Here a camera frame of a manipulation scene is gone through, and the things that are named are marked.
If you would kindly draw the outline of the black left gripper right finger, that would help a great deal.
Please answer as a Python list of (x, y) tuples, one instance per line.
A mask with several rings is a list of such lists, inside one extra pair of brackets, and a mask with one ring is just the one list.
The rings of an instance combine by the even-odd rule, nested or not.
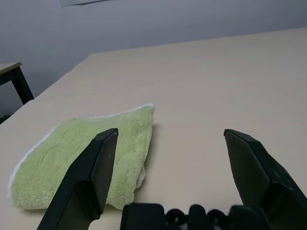
[(307, 198), (287, 170), (252, 136), (226, 129), (224, 138), (243, 204), (260, 207), (275, 230), (305, 230)]

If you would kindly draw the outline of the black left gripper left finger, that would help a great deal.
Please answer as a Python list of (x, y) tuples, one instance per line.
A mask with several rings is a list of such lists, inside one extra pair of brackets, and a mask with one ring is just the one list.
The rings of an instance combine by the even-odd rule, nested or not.
[(87, 230), (104, 212), (112, 180), (118, 129), (97, 134), (70, 165), (39, 230)]

